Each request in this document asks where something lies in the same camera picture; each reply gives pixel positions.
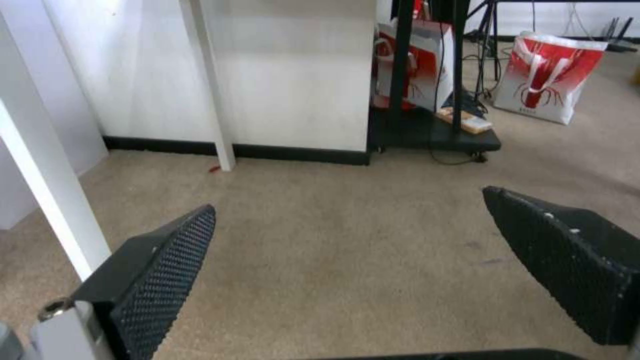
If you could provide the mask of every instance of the black baseboard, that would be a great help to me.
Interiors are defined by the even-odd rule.
[[[177,154],[217,155],[215,143],[155,140],[103,136],[107,149],[173,152]],[[369,153],[347,150],[308,149],[265,145],[234,144],[238,158],[315,161],[345,165],[368,165]]]

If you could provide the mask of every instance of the metal screw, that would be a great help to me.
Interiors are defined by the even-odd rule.
[[[68,297],[61,297],[49,302],[38,313],[38,320],[45,322],[55,316],[64,313],[66,310],[71,309],[74,306],[73,300]]]

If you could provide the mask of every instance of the caster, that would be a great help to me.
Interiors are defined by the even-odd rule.
[[[467,154],[476,163],[486,163],[489,160],[483,151],[468,152]]]

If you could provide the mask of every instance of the black stand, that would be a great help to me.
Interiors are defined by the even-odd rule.
[[[476,8],[474,8],[468,15],[467,19],[471,16],[475,15],[480,9],[486,7],[484,9],[484,15],[482,16],[482,20],[480,21],[480,25],[478,26],[478,30],[476,30],[476,40],[482,41],[482,55],[480,56],[480,69],[481,74],[478,77],[478,84],[480,84],[481,76],[484,74],[484,60],[486,59],[486,48],[489,40],[489,33],[491,27],[493,26],[493,42],[491,43],[492,53],[493,53],[493,77],[496,81],[499,80],[498,68],[500,67],[500,60],[498,60],[498,0],[484,0],[480,3]]]
[[[474,95],[474,101],[478,101],[478,96],[482,92],[484,87],[484,61],[486,59],[486,50],[487,43],[489,42],[489,33],[491,30],[491,25],[493,24],[493,43],[492,43],[492,53],[493,53],[493,71],[495,80],[498,81],[498,42],[497,42],[497,24],[495,17],[498,14],[497,11],[497,1],[496,0],[485,0],[482,4],[478,5],[468,16],[475,14],[480,10],[482,6],[486,6],[486,10],[484,11],[484,15],[482,21],[480,22],[480,26],[478,27],[478,36],[482,35],[482,50],[480,54],[480,59],[478,59],[478,79],[476,81],[476,94]]]
[[[501,147],[500,140],[493,130],[478,135],[461,130],[462,109],[473,112],[464,106],[466,103],[471,103],[472,98],[462,87],[462,38],[467,20],[468,0],[447,0],[446,5],[451,4],[455,34],[453,124],[449,125],[436,119],[430,111],[422,108],[402,111],[404,76],[413,22],[413,0],[399,0],[390,108],[388,110],[373,109],[369,117],[369,145],[380,152],[387,146],[394,146],[462,151],[482,155],[483,152],[496,151]]]

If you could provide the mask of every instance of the tripod stand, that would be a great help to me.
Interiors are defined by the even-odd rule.
[[[493,42],[491,44],[491,47],[493,53],[493,76],[496,81],[499,80],[498,68],[500,67],[500,60],[498,60],[498,0],[484,0],[475,9],[473,9],[469,13],[469,15],[467,15],[467,19],[475,15],[478,11],[480,11],[480,9],[482,9],[482,7],[486,7],[486,9],[484,10],[482,21],[480,22],[478,30],[476,31],[477,41],[482,41],[482,51],[479,55],[480,59],[478,59],[478,80],[476,82],[476,94],[474,96],[475,101],[478,100],[478,95],[480,94],[483,87],[484,61],[486,59],[487,43],[489,41],[489,33],[492,25]]]

